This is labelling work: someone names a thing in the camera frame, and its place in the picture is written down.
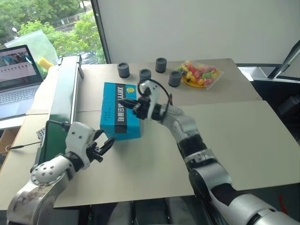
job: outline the laptop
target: laptop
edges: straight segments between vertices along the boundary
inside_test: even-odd
[[[42,81],[26,45],[0,50],[0,120],[24,115]]]

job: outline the cardboard box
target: cardboard box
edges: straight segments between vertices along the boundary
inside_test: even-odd
[[[0,138],[0,152],[1,154],[7,154],[8,151],[5,151],[6,146],[11,145],[14,140],[15,137],[17,136],[18,132],[19,132],[19,127],[16,128],[8,128],[5,129],[2,137]]]
[[[118,103],[123,98],[136,99],[136,86],[121,83],[104,83],[100,128],[107,137],[117,140],[141,137],[139,119]]]

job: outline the window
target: window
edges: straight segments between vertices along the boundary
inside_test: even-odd
[[[0,0],[0,45],[37,30],[58,56],[81,54],[82,64],[106,63],[88,0]]]

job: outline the white wall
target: white wall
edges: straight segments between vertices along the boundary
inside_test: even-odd
[[[282,63],[300,0],[98,0],[113,63],[232,58]]]

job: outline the black cable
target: black cable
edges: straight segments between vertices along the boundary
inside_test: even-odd
[[[23,148],[25,146],[32,145],[32,144],[37,144],[37,143],[41,143],[41,142],[34,142],[34,143],[31,143],[31,144],[25,144],[25,145],[17,145],[17,146],[9,148],[9,150],[11,150],[11,149],[20,149],[20,148]]]
[[[172,94],[169,94],[168,91],[164,88],[164,86],[161,85],[161,84],[160,84],[159,82],[157,82],[156,80],[145,79],[145,80],[139,81],[139,83],[137,84],[137,91],[139,92],[139,94],[140,94],[141,96],[144,97],[144,96],[145,96],[145,93],[142,93],[142,92],[141,92],[140,85],[141,85],[141,83],[143,83],[143,82],[145,82],[145,81],[147,81],[147,80],[148,80],[148,81],[152,81],[152,82],[156,83],[159,87],[161,87],[161,89],[165,92],[165,94],[166,94],[167,97],[168,97],[168,102],[167,102],[167,104],[166,104],[165,112],[164,112],[164,114],[163,114],[163,116],[162,116],[162,119],[161,119],[161,122],[163,122],[163,121],[164,121],[164,118],[165,118],[165,116],[166,116],[166,114],[167,114],[169,105],[173,105]]]

